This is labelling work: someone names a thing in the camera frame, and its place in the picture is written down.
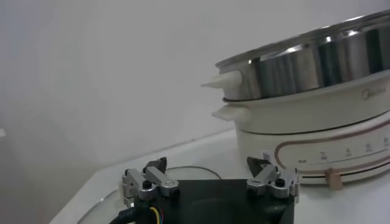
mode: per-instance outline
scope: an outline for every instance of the pot handle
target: pot handle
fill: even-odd
[[[224,121],[247,122],[250,120],[251,112],[244,107],[226,105],[211,115]]]
[[[210,81],[200,86],[216,89],[234,88],[240,86],[242,81],[243,77],[239,71],[231,71],[213,76]]]

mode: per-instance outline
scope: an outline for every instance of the metal bracket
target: metal bracket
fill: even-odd
[[[126,183],[128,192],[124,189],[124,193],[129,196],[138,196],[141,200],[149,201],[156,196],[156,185],[145,179],[136,169],[128,169],[125,172],[126,178],[122,178],[122,182]]]
[[[160,187],[161,194],[165,197],[175,197],[180,193],[179,182],[169,179],[154,166],[146,168],[145,177],[151,182],[156,183]]]
[[[247,190],[255,195],[263,195],[270,181],[277,176],[277,168],[273,165],[266,165],[264,169],[254,178],[246,181]]]

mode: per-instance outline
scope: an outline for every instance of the white appliance base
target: white appliance base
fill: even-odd
[[[368,121],[326,131],[294,135],[259,135],[237,130],[241,157],[270,160],[282,169],[295,167],[303,184],[327,183],[332,169],[342,182],[360,180],[389,169],[390,112]]]

